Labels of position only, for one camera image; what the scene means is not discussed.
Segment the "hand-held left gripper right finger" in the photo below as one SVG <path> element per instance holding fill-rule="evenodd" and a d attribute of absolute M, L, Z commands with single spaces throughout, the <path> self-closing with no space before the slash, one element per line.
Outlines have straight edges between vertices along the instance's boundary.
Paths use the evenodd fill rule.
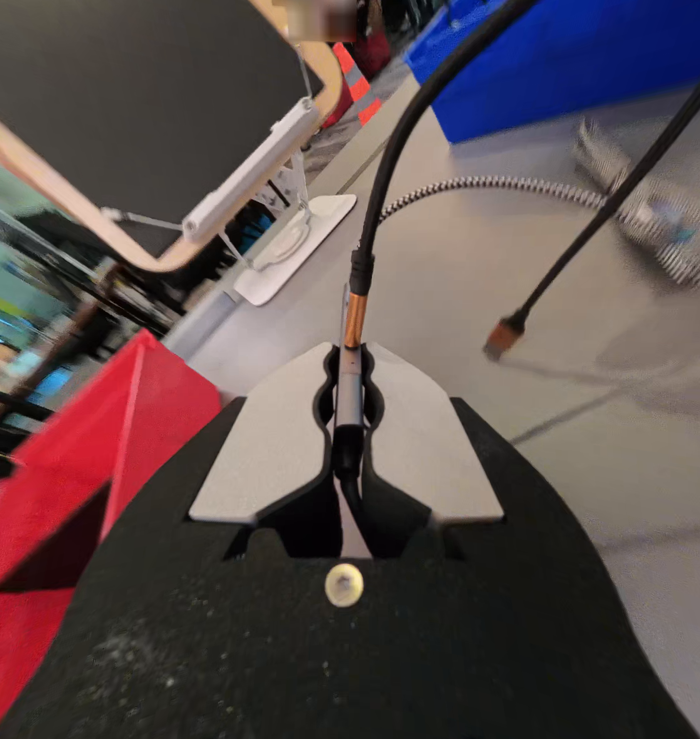
<path fill-rule="evenodd" d="M 361 496 L 368 548 L 400 557 L 422 530 L 490 524 L 504 509 L 447 392 L 377 344 L 363 350 Z"/>

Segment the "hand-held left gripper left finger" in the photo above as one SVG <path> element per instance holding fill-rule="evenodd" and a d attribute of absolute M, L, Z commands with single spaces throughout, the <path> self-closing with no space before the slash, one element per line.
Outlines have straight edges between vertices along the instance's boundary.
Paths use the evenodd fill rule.
<path fill-rule="evenodd" d="M 274 533 L 288 557 L 340 555 L 342 521 L 327 429 L 338 354 L 332 343 L 319 344 L 241 399 L 188 511 L 193 522 L 233 530 L 225 559 L 243 557 L 261 530 Z"/>

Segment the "grey usb hub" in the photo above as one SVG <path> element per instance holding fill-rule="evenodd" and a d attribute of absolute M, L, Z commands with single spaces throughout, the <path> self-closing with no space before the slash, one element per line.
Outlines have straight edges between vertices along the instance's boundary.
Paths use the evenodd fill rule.
<path fill-rule="evenodd" d="M 361 472 L 365 439 L 363 361 L 360 348 L 345 346 L 350 287 L 344 285 L 338 341 L 332 470 L 368 558 L 373 558 L 373 531 L 363 510 Z"/>

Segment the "red plastic bin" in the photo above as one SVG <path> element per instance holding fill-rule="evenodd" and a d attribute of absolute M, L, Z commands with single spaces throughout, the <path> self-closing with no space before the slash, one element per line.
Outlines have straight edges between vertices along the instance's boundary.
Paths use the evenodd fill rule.
<path fill-rule="evenodd" d="M 0 580 L 110 481 L 98 548 L 220 409 L 212 383 L 138 333 L 13 452 L 14 470 L 0 481 Z M 0 594 L 0 721 L 45 658 L 75 588 Z"/>

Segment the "blue plastic bin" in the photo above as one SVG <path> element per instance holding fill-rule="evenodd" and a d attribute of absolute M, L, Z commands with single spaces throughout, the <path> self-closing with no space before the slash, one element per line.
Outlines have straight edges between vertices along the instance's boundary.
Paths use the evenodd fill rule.
<path fill-rule="evenodd" d="M 451 144 L 700 79 L 700 1 L 544 1 L 437 96 Z"/>

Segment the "orange traffic cone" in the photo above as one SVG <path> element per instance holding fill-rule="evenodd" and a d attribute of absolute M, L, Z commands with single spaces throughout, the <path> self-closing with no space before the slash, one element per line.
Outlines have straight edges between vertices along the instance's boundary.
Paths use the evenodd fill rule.
<path fill-rule="evenodd" d="M 343 87 L 340 101 L 323 127 L 329 128 L 337 124 L 352 106 L 356 109 L 360 125 L 364 126 L 378 113 L 382 103 L 373 93 L 368 79 L 361 72 L 345 45 L 335 42 L 332 51 L 343 73 Z"/>

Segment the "black board on white stand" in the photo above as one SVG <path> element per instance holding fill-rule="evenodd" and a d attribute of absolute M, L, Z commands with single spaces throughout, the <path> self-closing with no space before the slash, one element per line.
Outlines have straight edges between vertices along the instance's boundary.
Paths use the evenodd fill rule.
<path fill-rule="evenodd" d="M 118 261 L 179 271 L 219 231 L 185 241 L 189 212 L 303 97 L 315 134 L 342 79 L 273 2 L 0 2 L 0 166 Z"/>

